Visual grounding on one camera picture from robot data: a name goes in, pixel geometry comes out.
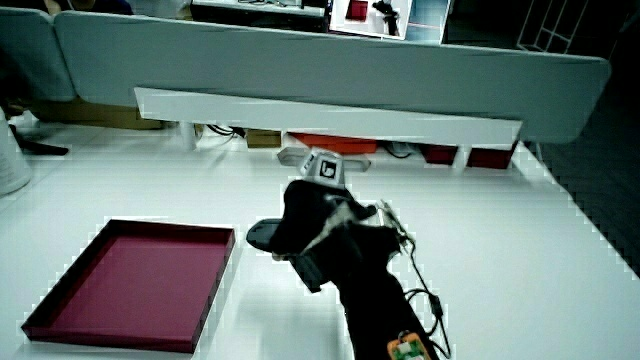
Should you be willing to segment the person's right hand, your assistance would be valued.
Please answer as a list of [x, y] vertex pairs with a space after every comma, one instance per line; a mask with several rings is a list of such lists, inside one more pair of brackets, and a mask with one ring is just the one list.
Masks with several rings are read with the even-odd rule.
[[361, 253], [378, 251], [389, 260], [400, 251], [395, 230], [368, 223], [379, 207], [359, 203], [347, 190], [341, 155], [314, 148], [300, 163], [300, 172], [302, 177], [285, 190], [284, 213], [269, 238], [274, 258], [306, 256], [329, 247], [342, 230], [355, 238]]

